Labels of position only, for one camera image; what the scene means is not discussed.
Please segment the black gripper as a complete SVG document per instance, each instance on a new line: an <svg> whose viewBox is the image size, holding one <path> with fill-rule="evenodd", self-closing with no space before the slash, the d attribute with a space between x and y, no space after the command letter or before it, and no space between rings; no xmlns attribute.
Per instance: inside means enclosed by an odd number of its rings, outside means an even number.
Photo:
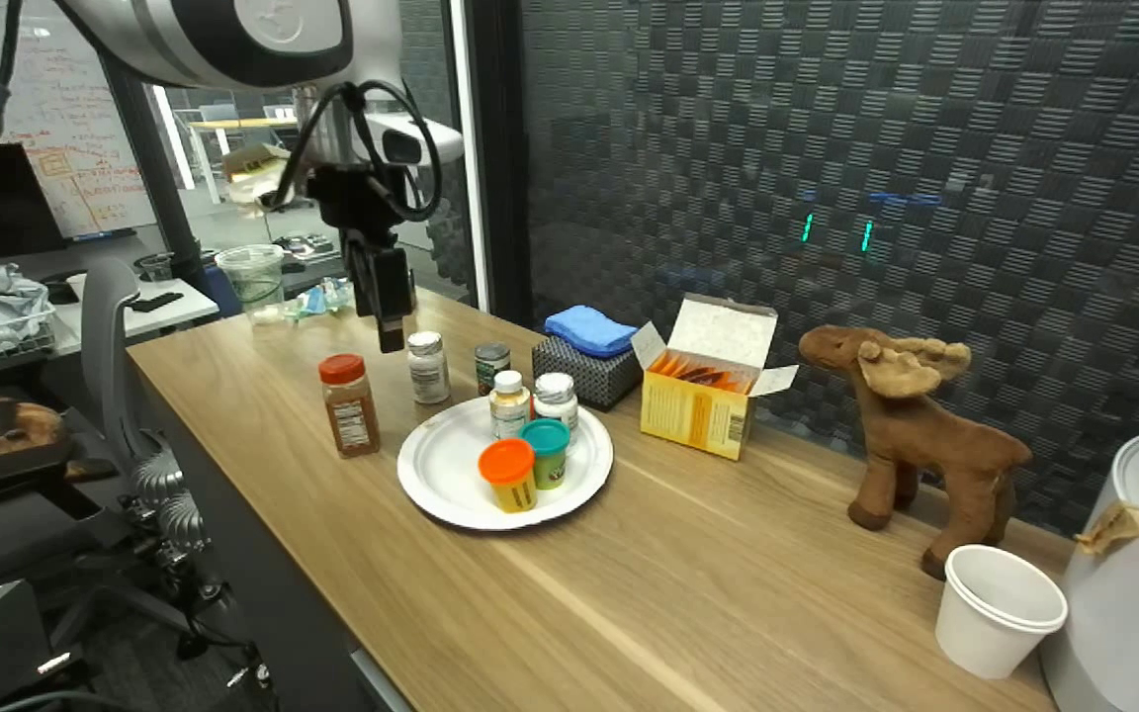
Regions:
<svg viewBox="0 0 1139 712"><path fill-rule="evenodd" d="M389 190L378 185L377 172L322 167L308 179L308 200L340 234L355 308L377 317L378 353L401 353L413 312L413 270L407 255L397 247L401 214Z"/></svg>

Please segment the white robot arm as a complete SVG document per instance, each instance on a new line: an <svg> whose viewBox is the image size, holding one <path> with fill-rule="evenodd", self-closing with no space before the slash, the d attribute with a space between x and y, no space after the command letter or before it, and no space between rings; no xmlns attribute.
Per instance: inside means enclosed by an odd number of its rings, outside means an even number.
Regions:
<svg viewBox="0 0 1139 712"><path fill-rule="evenodd" d="M401 353L416 280L397 229L427 221L461 136L402 85L401 0L61 0L83 40L163 89L318 90L269 194L308 194L340 234L355 312Z"/></svg>

